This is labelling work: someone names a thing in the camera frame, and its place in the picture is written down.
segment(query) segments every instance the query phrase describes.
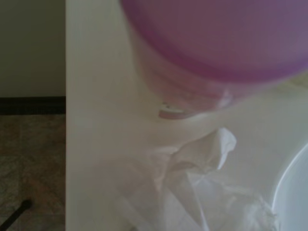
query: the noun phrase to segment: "purple lid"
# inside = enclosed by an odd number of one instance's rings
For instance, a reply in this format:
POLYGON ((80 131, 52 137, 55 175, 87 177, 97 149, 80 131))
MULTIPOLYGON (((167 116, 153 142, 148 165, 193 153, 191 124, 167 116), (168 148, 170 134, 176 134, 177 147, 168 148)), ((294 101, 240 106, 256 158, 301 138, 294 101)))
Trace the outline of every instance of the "purple lid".
POLYGON ((121 0, 170 62, 218 81, 278 80, 308 68, 307 0, 121 0))

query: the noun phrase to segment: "baseboard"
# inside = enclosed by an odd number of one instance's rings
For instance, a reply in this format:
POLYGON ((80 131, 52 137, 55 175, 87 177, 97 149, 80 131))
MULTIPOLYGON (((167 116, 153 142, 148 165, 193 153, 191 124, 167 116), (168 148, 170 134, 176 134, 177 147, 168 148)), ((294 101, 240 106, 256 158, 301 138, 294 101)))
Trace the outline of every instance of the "baseboard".
POLYGON ((0 115, 65 114, 65 102, 65 97, 0 98, 0 115))

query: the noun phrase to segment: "tiled floor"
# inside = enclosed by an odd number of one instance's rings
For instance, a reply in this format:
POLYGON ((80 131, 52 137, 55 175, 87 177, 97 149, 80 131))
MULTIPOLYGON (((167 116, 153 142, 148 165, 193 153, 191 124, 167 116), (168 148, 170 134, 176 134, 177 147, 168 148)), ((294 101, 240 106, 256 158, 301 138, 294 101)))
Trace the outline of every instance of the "tiled floor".
POLYGON ((65 115, 0 115, 0 224, 28 198, 9 231, 65 230, 65 115))

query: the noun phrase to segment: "crumpled tissue paper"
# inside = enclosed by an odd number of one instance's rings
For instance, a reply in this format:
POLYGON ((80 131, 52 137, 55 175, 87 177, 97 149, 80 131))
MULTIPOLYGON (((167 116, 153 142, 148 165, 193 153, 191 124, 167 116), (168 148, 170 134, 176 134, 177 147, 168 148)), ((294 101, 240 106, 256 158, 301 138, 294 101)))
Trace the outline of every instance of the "crumpled tissue paper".
POLYGON ((113 161, 108 188, 117 210, 136 231, 278 231, 259 195, 208 177, 235 145, 221 128, 181 148, 113 161))

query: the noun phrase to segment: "wall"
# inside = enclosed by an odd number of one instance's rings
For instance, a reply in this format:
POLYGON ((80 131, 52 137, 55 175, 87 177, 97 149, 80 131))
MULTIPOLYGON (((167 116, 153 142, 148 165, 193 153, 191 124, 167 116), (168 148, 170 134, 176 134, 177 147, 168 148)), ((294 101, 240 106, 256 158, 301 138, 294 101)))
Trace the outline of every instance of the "wall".
POLYGON ((65 0, 0 0, 0 97, 65 95, 65 0))

